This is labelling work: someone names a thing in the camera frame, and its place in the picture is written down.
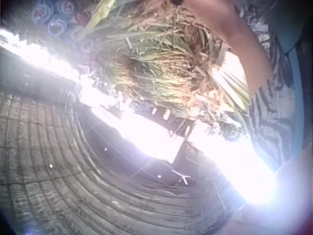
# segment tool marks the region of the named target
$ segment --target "bundle of grass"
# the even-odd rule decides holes
[[[108,79],[136,100],[151,100],[177,117],[218,118],[225,103],[207,70],[221,41],[185,9],[168,0],[142,0],[121,15],[111,13],[94,30]]]

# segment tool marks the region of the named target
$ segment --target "striped clothing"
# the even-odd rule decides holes
[[[292,155],[295,98],[291,66],[256,1],[238,0],[240,17],[252,28],[267,51],[273,77],[254,95],[249,107],[251,139],[258,156],[276,171]]]

